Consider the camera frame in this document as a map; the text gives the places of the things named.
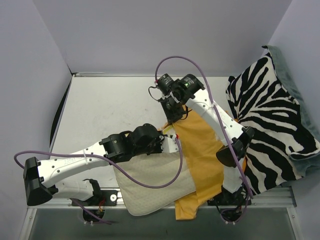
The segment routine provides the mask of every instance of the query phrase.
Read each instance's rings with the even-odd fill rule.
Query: beige cloth
[[[168,183],[177,174],[180,155],[179,152],[143,154],[118,165],[141,183],[159,186]],[[153,213],[196,190],[184,158],[179,177],[171,185],[159,189],[142,187],[129,180],[118,169],[113,169],[124,204],[134,216]]]

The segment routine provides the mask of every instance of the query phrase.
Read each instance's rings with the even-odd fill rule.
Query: orange cloth
[[[223,144],[216,140],[213,129],[194,111],[187,119],[174,123],[173,127],[181,140],[183,155],[196,188],[196,192],[175,201],[175,218],[190,220],[196,217],[199,206],[221,193],[224,173],[216,152]]]

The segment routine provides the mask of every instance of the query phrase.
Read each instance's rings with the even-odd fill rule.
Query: striped fabric
[[[231,76],[226,96],[233,117],[255,131],[244,172],[254,193],[300,179],[289,156],[310,158],[320,143],[302,126],[300,105],[277,78],[270,53],[237,78]]]

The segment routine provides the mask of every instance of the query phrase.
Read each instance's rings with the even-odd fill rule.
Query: gray cloth
[[[264,46],[264,48],[268,49],[271,54],[272,61],[275,68],[276,76],[278,77],[281,84],[285,87],[288,93],[294,97],[300,104],[300,115],[301,115],[301,124],[304,126],[315,139],[320,141],[320,133],[317,127],[312,123],[309,118],[306,104],[293,81],[288,65],[286,63],[285,58],[283,57],[280,49],[276,46]],[[320,169],[320,154],[316,154],[313,157],[305,158],[305,159],[295,159],[289,156],[289,159],[293,162],[296,169],[303,176],[313,172],[314,170]]]
[[[119,162],[130,176],[138,181],[159,186],[171,181],[177,174],[180,165],[179,152],[138,155],[130,161]],[[133,216],[143,216],[153,213],[164,206],[173,203],[196,191],[196,185],[183,158],[182,170],[178,178],[164,188],[146,188],[140,186],[114,167],[116,181],[122,193],[124,204]]]

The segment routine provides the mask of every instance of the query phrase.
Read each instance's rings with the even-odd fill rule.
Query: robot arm
[[[174,114],[174,112],[181,113],[182,105],[185,105],[199,114],[215,131],[215,134],[224,145],[216,153],[217,159],[224,165],[222,189],[227,190],[231,194],[236,193],[242,186],[241,174],[239,169],[236,168],[236,163],[230,149],[227,147],[226,138],[213,106],[215,105],[217,108],[226,134],[232,140],[233,150],[241,166],[246,149],[254,135],[253,129],[251,127],[244,128],[241,124],[234,121],[216,102],[211,104],[208,91],[192,74],[188,74],[176,81],[168,74],[165,74],[157,81],[156,86],[163,94],[161,105],[167,116]]]
[[[95,156],[104,156],[114,163],[127,162],[141,154],[177,152],[175,136],[167,136],[151,124],[134,131],[112,134],[95,144],[74,152],[74,157],[38,160],[31,157],[24,165],[24,185],[28,206],[48,202],[52,198],[75,198],[96,205],[101,201],[97,181],[70,181],[66,178],[109,163]]]
[[[216,132],[225,147],[216,156],[224,165],[223,188],[233,194],[242,185],[240,172],[236,168],[226,139],[221,130],[216,112],[209,101],[209,94],[203,84],[193,75],[188,74],[181,80],[173,81],[165,74],[157,82],[163,93],[162,106],[176,111],[186,105],[197,112]],[[215,102],[213,103],[221,115],[223,126],[233,141],[232,147],[239,163],[242,165],[246,149],[253,136],[251,128],[244,128],[228,116]],[[101,201],[101,190],[97,181],[92,179],[68,181],[66,178],[83,171],[107,166],[108,163],[95,156],[104,156],[114,163],[127,162],[141,154],[159,154],[177,152],[174,137],[163,135],[161,131],[146,123],[134,131],[112,134],[86,149],[74,153],[71,158],[55,158],[38,160],[29,158],[24,167],[24,184],[27,204],[35,206],[43,204],[53,197],[76,198],[96,205]]]

